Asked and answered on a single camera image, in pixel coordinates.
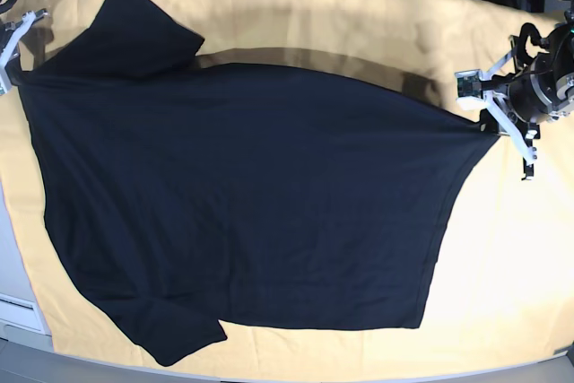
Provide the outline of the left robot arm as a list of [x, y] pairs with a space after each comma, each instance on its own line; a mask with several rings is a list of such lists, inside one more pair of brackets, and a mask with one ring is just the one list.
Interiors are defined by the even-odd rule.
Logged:
[[524, 180], [534, 177], [540, 125], [573, 111], [573, 0], [560, 1], [569, 4], [565, 22], [545, 37], [534, 24], [523, 24], [510, 38], [515, 71], [502, 76], [494, 66], [478, 84], [497, 133], [509, 136], [521, 154]]

